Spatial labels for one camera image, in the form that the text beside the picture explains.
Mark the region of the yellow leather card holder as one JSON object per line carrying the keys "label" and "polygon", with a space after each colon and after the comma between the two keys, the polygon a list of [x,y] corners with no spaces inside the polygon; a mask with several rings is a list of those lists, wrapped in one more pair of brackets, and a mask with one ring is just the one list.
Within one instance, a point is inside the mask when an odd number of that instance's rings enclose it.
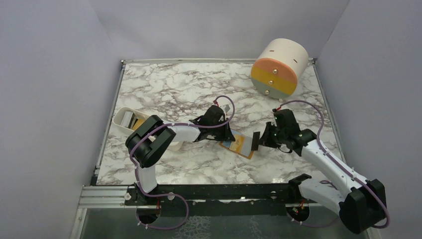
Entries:
{"label": "yellow leather card holder", "polygon": [[244,158],[251,159],[254,152],[251,149],[252,137],[244,135],[235,130],[231,130],[231,132],[235,138],[235,141],[221,141],[219,145]]}

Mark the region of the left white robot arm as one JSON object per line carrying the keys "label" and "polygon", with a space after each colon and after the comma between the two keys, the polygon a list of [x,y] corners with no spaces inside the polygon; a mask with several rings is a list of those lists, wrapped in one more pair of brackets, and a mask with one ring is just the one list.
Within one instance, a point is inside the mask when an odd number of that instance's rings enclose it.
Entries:
{"label": "left white robot arm", "polygon": [[173,142],[199,142],[202,140],[235,141],[229,127],[229,118],[223,109],[213,105],[204,115],[188,122],[164,121],[150,116],[125,141],[129,157],[135,165],[138,199],[144,204],[156,200],[158,186],[155,164]]}

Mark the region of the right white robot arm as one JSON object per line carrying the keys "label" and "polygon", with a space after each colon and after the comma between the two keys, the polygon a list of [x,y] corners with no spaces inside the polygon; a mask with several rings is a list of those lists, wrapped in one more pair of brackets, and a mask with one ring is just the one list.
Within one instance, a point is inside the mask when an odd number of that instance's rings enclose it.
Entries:
{"label": "right white robot arm", "polygon": [[273,110],[275,122],[266,122],[264,132],[255,132],[252,150],[259,146],[280,148],[285,145],[313,164],[331,183],[323,184],[308,174],[291,179],[288,198],[295,203],[309,199],[336,213],[352,233],[359,234],[387,220],[388,210],[383,183],[369,181],[333,155],[320,141],[319,134],[301,130],[294,113],[289,109]]}

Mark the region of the cylindrical pastel drawer box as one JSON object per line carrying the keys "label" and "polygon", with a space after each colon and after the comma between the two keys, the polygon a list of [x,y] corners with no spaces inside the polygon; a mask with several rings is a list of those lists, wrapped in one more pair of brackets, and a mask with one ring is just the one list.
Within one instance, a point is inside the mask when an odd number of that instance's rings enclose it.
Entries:
{"label": "cylindrical pastel drawer box", "polygon": [[251,82],[259,92],[271,98],[288,98],[295,92],[308,61],[309,55],[299,43],[274,39],[253,63]]}

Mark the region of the white oval plastic tray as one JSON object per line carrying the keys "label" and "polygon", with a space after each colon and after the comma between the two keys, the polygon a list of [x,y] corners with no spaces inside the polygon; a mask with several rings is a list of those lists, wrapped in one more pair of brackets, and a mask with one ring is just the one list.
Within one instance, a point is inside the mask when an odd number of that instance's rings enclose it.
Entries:
{"label": "white oval plastic tray", "polygon": [[121,107],[111,119],[111,127],[108,138],[115,145],[125,146],[127,138],[134,133],[145,121],[151,116],[144,112],[129,108]]}

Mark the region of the black metal base rail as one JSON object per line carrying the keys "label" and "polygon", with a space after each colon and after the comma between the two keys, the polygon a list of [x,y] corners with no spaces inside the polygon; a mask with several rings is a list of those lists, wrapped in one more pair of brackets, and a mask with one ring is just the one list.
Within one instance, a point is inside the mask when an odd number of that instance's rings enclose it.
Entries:
{"label": "black metal base rail", "polygon": [[270,184],[161,184],[147,197],[135,184],[89,187],[84,197],[99,198],[106,208],[135,209],[146,220],[185,216],[285,216],[305,220],[311,201],[293,185]]}

